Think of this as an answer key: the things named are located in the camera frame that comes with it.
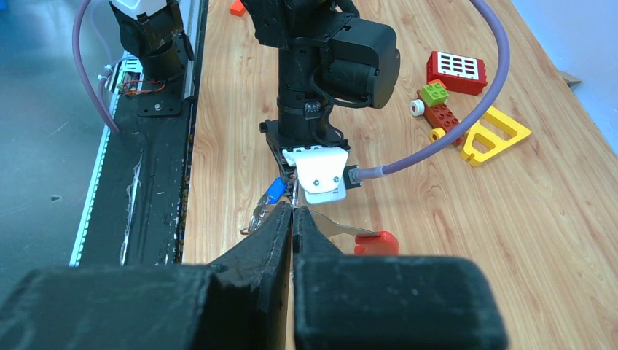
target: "green lego brick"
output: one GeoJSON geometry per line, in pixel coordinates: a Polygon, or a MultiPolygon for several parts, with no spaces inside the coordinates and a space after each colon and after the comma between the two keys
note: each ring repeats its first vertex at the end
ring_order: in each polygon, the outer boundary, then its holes
{"type": "Polygon", "coordinates": [[[421,98],[427,106],[437,106],[446,101],[448,98],[448,91],[443,88],[442,84],[435,82],[434,84],[423,86],[421,89],[421,98]]]}

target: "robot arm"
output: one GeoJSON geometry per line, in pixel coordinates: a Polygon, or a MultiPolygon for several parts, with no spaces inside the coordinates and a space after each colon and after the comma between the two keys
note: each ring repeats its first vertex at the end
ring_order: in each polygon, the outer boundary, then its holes
{"type": "Polygon", "coordinates": [[[391,27],[360,19],[351,0],[243,3],[260,44],[288,52],[298,47],[313,49],[306,52],[318,59],[309,70],[313,73],[318,69],[318,88],[312,89],[315,93],[335,105],[338,103],[333,98],[368,101],[365,106],[377,109],[386,105],[399,75],[399,51],[391,27]],[[337,5],[344,12],[336,12],[337,5]]]}
{"type": "Polygon", "coordinates": [[[183,37],[191,61],[194,54],[177,0],[111,0],[110,5],[120,26],[122,46],[140,60],[146,77],[170,80],[184,73],[174,38],[183,37]]]}
{"type": "Polygon", "coordinates": [[[399,75],[395,31],[362,20],[351,0],[241,1],[259,43],[279,50],[278,120],[259,129],[286,194],[298,179],[309,204],[344,199],[359,184],[347,180],[351,148],[329,117],[334,106],[386,105],[399,75]]]}

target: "hole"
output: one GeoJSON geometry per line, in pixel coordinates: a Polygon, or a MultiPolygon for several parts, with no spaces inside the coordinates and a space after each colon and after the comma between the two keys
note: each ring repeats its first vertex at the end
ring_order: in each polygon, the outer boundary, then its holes
{"type": "Polygon", "coordinates": [[[474,140],[472,140],[472,146],[479,151],[479,153],[487,153],[491,150],[490,147],[488,147],[488,145],[492,145],[491,142],[489,142],[489,140],[487,140],[486,138],[482,137],[481,135],[476,135],[474,137],[474,140]]]}
{"type": "Polygon", "coordinates": [[[485,118],[481,118],[481,125],[489,129],[489,131],[496,134],[498,137],[501,137],[505,141],[508,141],[512,138],[512,136],[509,135],[508,132],[512,133],[513,136],[515,135],[515,130],[512,130],[511,128],[507,128],[508,130],[503,131],[500,128],[498,128],[498,126],[496,126],[489,120],[486,120],[485,118]]]}

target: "white wheel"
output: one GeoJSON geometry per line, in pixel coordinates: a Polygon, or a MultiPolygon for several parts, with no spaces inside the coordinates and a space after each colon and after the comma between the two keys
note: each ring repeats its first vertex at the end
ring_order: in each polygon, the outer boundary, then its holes
{"type": "Polygon", "coordinates": [[[413,117],[420,117],[425,114],[425,104],[422,100],[412,100],[410,102],[410,113],[413,117]]]}

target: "blue clip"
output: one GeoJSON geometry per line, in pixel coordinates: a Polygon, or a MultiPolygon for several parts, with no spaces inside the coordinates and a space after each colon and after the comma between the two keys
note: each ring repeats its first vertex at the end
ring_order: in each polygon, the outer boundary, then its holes
{"type": "Polygon", "coordinates": [[[275,204],[279,202],[281,196],[286,192],[287,184],[283,182],[281,177],[278,177],[270,184],[268,190],[266,190],[266,195],[268,196],[268,204],[275,204]]]}

